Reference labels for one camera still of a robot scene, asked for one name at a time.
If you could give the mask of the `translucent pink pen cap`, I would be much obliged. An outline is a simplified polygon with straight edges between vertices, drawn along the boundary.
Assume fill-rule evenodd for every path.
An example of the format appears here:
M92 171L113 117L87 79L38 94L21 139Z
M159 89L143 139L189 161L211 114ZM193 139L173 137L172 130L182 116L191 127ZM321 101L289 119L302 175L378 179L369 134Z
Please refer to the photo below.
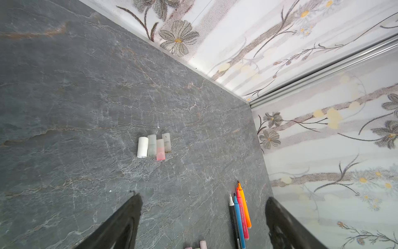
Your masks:
M165 145L163 139L157 140L156 149L157 149L157 154L156 154L157 161L165 160Z

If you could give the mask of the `pale pink pen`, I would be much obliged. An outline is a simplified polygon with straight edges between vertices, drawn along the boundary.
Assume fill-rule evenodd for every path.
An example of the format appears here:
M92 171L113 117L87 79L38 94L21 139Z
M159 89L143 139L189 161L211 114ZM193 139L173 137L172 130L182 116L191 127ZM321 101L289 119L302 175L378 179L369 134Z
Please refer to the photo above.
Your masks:
M208 249L207 243L205 240L200 241L200 249Z

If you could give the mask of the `translucent orange pen cap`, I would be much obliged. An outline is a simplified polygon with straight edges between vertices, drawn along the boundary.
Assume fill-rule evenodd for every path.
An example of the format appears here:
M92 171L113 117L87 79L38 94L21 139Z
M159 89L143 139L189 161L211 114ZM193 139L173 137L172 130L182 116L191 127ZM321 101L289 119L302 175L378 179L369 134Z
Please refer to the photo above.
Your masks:
M164 141L165 153L171 153L172 152L172 147L171 147L171 136L170 136L170 133L163 133L162 134L162 139Z

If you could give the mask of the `light blue highlighter pen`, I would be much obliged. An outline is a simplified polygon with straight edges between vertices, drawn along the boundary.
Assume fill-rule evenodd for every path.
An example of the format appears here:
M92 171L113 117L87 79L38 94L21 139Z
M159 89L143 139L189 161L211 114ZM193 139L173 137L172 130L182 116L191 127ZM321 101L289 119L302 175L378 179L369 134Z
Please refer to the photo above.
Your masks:
M245 249L246 244L245 244L245 240L244 240L244 231L243 231L243 224L242 224L241 215L240 215L240 207L239 207L239 204L237 201L237 195L235 193L233 194L233 201L234 201L235 212L236 212L240 244L241 244L241 248Z

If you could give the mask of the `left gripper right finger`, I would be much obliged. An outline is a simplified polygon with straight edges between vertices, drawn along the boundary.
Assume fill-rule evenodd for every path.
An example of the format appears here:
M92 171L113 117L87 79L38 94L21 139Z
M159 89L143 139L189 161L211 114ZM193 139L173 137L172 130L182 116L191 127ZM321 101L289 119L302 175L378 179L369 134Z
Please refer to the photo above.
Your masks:
M274 197L265 205L266 224L271 244L275 249L325 249L290 212Z

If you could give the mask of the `pink highlighter pen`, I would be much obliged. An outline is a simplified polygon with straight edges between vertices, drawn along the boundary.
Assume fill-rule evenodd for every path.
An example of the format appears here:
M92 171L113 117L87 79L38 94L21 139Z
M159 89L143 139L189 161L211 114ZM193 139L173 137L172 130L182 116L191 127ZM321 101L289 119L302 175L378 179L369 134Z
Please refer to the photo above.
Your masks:
M241 223L243 226L244 240L248 241L249 240L249 232L248 232L248 227L247 227L247 222L246 222L246 217L245 217L243 199L242 199L242 195L241 195L239 187L236 188L236 195L237 195L237 201L238 201L239 208L240 208L240 216L241 216Z

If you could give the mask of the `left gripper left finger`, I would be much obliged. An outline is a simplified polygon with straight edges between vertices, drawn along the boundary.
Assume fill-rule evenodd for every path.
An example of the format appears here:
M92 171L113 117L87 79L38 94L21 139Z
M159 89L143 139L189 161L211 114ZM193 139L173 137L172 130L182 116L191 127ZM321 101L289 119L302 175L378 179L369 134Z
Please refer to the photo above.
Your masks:
M77 249L133 249L143 206L140 194L127 200L98 229L79 243Z

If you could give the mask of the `black marker white cap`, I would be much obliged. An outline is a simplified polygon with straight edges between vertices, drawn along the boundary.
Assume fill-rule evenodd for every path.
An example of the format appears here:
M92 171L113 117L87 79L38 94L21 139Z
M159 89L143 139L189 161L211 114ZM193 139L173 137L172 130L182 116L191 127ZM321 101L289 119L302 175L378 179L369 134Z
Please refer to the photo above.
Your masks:
M236 218L236 212L235 212L235 204L233 202L231 195L229 195L229 212L230 212L231 224L232 224L232 229L233 229L235 248L241 249L241 243L240 243L239 232L238 232L238 224L237 224L237 218Z

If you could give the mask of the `orange highlighter pen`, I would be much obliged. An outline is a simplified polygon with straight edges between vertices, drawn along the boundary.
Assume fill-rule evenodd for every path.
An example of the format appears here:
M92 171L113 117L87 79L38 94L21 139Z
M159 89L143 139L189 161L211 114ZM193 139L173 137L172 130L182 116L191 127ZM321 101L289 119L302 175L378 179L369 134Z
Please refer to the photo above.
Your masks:
M250 215L249 215L249 211L248 211L248 207L247 207L247 202L246 202L244 190L243 190L243 188L241 186L240 181L237 181L237 187L238 187L238 190L240 192L240 195L241 195L241 198L242 198L242 202L243 202L247 228L251 229L252 228L252 224L251 224L251 220L250 220Z

